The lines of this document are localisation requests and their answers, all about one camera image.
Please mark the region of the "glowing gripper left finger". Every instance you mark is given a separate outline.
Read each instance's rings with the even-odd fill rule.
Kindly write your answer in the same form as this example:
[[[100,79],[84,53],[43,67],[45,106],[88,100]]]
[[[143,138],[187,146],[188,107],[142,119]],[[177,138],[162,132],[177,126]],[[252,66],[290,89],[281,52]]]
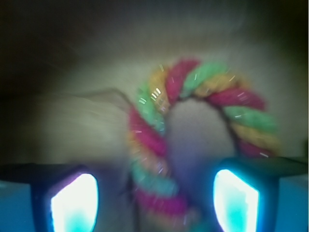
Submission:
[[[91,232],[98,203],[98,182],[83,165],[0,167],[2,232]]]

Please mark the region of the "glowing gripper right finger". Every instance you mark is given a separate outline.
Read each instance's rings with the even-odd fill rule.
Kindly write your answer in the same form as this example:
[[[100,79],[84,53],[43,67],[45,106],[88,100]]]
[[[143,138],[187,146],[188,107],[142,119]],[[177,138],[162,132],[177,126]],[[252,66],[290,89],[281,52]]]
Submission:
[[[213,181],[213,204],[224,232],[307,232],[308,159],[228,158]]]

